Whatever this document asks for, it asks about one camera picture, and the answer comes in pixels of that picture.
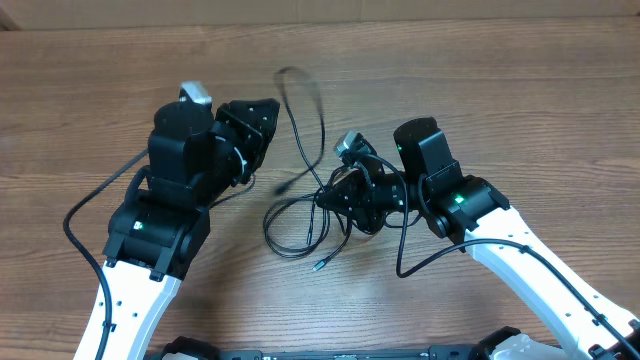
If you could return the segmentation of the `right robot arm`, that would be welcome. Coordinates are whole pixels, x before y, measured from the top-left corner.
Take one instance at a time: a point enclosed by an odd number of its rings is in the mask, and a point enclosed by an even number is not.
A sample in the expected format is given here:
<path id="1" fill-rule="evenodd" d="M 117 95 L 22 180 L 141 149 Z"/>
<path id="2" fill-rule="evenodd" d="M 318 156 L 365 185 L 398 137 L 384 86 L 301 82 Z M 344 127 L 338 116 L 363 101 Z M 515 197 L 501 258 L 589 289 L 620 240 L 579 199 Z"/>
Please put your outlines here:
<path id="1" fill-rule="evenodd" d="M 402 170 L 379 157 L 362 134 L 346 133 L 335 152 L 351 172 L 319 195 L 317 205 L 370 234 L 379 232 L 393 212 L 418 212 L 432 233 L 452 244 L 408 270 L 398 268 L 398 277 L 454 251 L 466 252 L 498 276 L 558 343 L 536 343 L 518 329 L 504 327 L 475 345 L 431 347 L 428 358 L 638 358 L 638 317 L 580 278 L 493 185 L 463 175 L 434 118 L 410 120 L 393 137 Z"/>

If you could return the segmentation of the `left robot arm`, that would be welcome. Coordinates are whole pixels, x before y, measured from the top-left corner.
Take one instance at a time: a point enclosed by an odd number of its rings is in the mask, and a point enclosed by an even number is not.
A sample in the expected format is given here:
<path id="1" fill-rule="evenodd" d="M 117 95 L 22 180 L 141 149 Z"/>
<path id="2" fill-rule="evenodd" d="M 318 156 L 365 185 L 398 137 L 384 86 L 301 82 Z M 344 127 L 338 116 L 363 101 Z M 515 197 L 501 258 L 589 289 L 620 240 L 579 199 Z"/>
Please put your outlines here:
<path id="1" fill-rule="evenodd" d="M 156 112 L 149 163 L 108 224 L 102 283 L 76 358 L 144 357 L 210 232 L 216 199 L 261 166 L 279 107 L 269 98 L 214 109 L 182 97 Z"/>

